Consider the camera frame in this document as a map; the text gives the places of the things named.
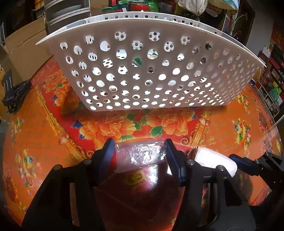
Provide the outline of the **clear plastic packet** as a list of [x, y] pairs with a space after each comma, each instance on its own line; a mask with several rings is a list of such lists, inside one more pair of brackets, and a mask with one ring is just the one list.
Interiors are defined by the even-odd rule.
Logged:
[[163, 141], [123, 142], [116, 144], [116, 160], [121, 166], [146, 166], [164, 161]]

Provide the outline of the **green foil packet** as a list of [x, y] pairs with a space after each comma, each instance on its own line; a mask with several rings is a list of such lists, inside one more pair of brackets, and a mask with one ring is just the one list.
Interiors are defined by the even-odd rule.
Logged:
[[140, 67], [142, 66], [142, 61], [139, 57], [134, 57], [133, 60], [132, 60], [132, 65], [134, 67]]

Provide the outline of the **orange floral tablecloth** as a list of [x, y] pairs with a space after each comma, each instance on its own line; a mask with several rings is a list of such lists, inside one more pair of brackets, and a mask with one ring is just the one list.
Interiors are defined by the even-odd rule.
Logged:
[[[86, 109], [52, 58], [32, 78], [20, 110], [1, 132], [1, 199], [21, 224], [43, 180], [56, 164], [73, 166], [116, 142], [172, 139], [188, 151], [203, 146], [256, 159], [283, 153], [281, 132], [252, 86], [225, 107], [144, 109], [95, 113]], [[95, 189], [107, 230], [171, 230], [183, 188], [165, 162], [116, 173], [116, 161]]]

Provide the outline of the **shelf with boxes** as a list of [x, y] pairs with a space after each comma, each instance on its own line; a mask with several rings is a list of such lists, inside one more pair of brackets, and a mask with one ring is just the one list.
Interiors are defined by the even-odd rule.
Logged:
[[271, 50], [263, 48], [258, 56], [266, 62], [266, 67], [255, 88], [277, 123], [283, 118], [283, 50], [274, 44]]

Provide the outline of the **black clamp on table edge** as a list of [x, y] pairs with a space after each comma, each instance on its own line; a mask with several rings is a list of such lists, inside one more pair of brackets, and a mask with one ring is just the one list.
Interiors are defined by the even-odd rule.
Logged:
[[22, 106], [26, 95], [30, 92], [31, 81], [25, 80], [16, 85], [13, 84], [12, 70], [9, 69], [3, 76], [1, 81], [4, 87], [5, 96], [2, 99], [2, 103], [7, 107], [8, 113], [15, 113]]

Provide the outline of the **white perforated plastic basket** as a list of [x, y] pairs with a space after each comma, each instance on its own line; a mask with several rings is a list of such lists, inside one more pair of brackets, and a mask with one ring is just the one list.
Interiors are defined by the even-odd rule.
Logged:
[[91, 111], [228, 105], [264, 67], [229, 35], [155, 12], [88, 17], [40, 42]]

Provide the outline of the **cardboard box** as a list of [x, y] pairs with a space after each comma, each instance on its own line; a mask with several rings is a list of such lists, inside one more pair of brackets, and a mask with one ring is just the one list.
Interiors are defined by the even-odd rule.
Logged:
[[12, 70], [13, 83], [28, 80], [52, 57], [49, 48], [37, 44], [46, 37], [45, 17], [15, 31], [1, 45], [1, 66]]

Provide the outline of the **white canvas tote bag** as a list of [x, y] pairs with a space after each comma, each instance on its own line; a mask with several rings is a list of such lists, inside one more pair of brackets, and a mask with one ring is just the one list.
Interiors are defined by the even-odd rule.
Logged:
[[177, 4], [196, 16], [200, 16], [207, 8], [208, 0], [178, 0]]

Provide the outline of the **large pickle jar red lid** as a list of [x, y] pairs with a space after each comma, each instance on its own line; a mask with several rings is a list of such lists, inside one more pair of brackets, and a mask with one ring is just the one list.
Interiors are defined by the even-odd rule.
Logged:
[[128, 10], [129, 11], [135, 11], [135, 12], [150, 12], [151, 9], [148, 6], [147, 3], [142, 2], [130, 2], [128, 4]]

